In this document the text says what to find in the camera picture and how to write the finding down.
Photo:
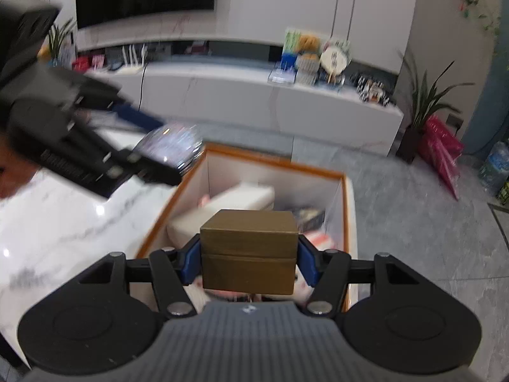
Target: package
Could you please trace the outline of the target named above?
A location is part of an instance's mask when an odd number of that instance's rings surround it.
[[[295,61],[295,68],[299,72],[315,75],[320,68],[320,59],[314,53],[301,54]]]
[[[299,70],[295,75],[295,83],[306,84],[308,86],[313,86],[316,83],[317,74],[310,74],[307,72],[303,72]]]
[[[457,180],[460,172],[456,159],[463,151],[463,144],[447,130],[439,118],[431,116],[424,125],[424,135],[417,150],[422,159],[435,168],[458,200]]]
[[[148,133],[134,150],[184,175],[202,155],[203,143],[194,126],[172,122]]]
[[[200,227],[205,224],[216,212],[222,209],[231,210],[270,210],[274,205],[274,188],[266,185],[256,185],[241,182],[218,194],[208,202],[200,200],[203,204],[185,214],[172,219],[166,230],[168,237],[176,248],[182,248],[187,242],[199,233]]]
[[[497,200],[502,204],[505,205],[507,203],[507,200],[509,199],[509,182],[506,182],[500,192],[497,195]]]
[[[80,56],[72,62],[72,70],[75,72],[85,73],[90,68],[90,60],[88,56]]]
[[[281,55],[281,69],[290,70],[294,67],[297,55],[295,53],[283,53]]]
[[[287,29],[284,36],[283,53],[296,53],[301,32],[300,30]]]
[[[299,38],[297,51],[299,53],[318,53],[320,50],[320,39],[312,34],[303,34]]]
[[[327,249],[342,250],[338,244],[324,231],[315,230],[305,233],[306,238],[314,245],[318,250],[325,251]],[[265,294],[264,298],[267,300],[293,300],[300,306],[306,304],[313,292],[313,288],[306,283],[304,276],[299,270],[299,267],[295,267],[295,283],[293,287],[293,294],[290,297],[278,296],[274,294]]]
[[[317,208],[298,208],[290,210],[297,222],[299,232],[306,233],[319,229],[325,221],[325,210]]]
[[[292,294],[298,234],[289,211],[219,211],[200,229],[203,287]]]

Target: cardboard box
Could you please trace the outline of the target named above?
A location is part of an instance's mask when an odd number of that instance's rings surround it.
[[[200,230],[203,287],[292,294],[298,235],[288,211],[219,211]]]
[[[276,209],[325,208],[325,231],[339,249],[357,258],[353,187],[344,173],[215,144],[207,144],[197,164],[175,189],[137,257],[144,258],[154,250],[173,246],[166,232],[172,218],[196,208],[205,194],[216,196],[243,181],[273,186]],[[297,285],[305,283],[301,279],[294,289]],[[208,297],[203,297],[201,289],[194,285],[185,290],[200,311]],[[153,306],[151,292],[150,285],[131,285],[131,295]],[[350,285],[347,301],[348,306],[357,302],[357,285]]]
[[[203,207],[173,218],[167,227],[174,247],[182,247],[199,233],[200,228],[221,209],[262,210],[274,207],[274,188],[266,185],[240,183],[216,195]]]

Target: small box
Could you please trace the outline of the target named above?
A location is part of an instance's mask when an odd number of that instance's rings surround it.
[[[168,236],[175,247],[181,248],[221,209],[261,210],[273,207],[273,187],[241,182],[216,195],[202,208],[195,208],[171,220],[167,227]]]
[[[318,230],[325,222],[325,210],[317,208],[298,208],[292,210],[292,214],[301,234]]]
[[[221,210],[200,230],[203,286],[292,294],[298,234],[288,211]]]

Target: potted plant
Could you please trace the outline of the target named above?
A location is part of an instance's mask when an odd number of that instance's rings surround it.
[[[60,48],[62,48],[62,43],[65,38],[72,32],[74,25],[76,23],[73,22],[73,19],[70,18],[65,22],[62,28],[58,27],[58,25],[53,24],[48,32],[48,40],[49,40],[49,52],[52,55],[53,65],[59,64],[59,56],[60,56]]]
[[[407,163],[412,163],[417,154],[417,146],[419,145],[423,135],[424,124],[428,118],[440,109],[449,109],[455,113],[461,113],[459,109],[455,108],[451,104],[441,102],[440,100],[457,86],[471,86],[475,83],[453,84],[439,92],[437,88],[438,80],[451,68],[454,61],[445,68],[440,76],[437,77],[437,80],[435,80],[433,85],[429,87],[428,71],[426,70],[422,76],[422,80],[419,80],[417,63],[415,62],[415,57],[411,50],[408,50],[408,59],[402,53],[400,53],[400,56],[403,59],[403,66],[408,71],[411,80],[412,108],[410,113],[412,122],[405,130],[400,147],[396,152],[396,156]]]

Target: green leaves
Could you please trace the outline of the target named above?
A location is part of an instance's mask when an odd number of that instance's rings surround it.
[[[49,42],[49,52],[52,55],[52,59],[58,59],[60,55],[60,48],[62,48],[62,43],[65,38],[72,32],[75,27],[76,22],[73,22],[73,19],[70,18],[67,20],[62,29],[56,24],[53,24],[48,32],[48,42]]]
[[[407,50],[407,55],[404,56],[400,53],[403,60],[403,66],[408,71],[412,86],[412,126],[414,128],[421,128],[428,118],[439,111],[440,109],[449,109],[455,113],[461,111],[449,103],[441,102],[440,99],[447,95],[452,89],[458,86],[470,86],[474,83],[458,83],[448,86],[444,90],[438,92],[437,83],[440,78],[447,73],[452,67],[454,61],[449,63],[445,70],[437,77],[431,88],[428,86],[428,71],[424,71],[422,80],[419,80],[417,74],[417,63],[415,57],[410,49]]]

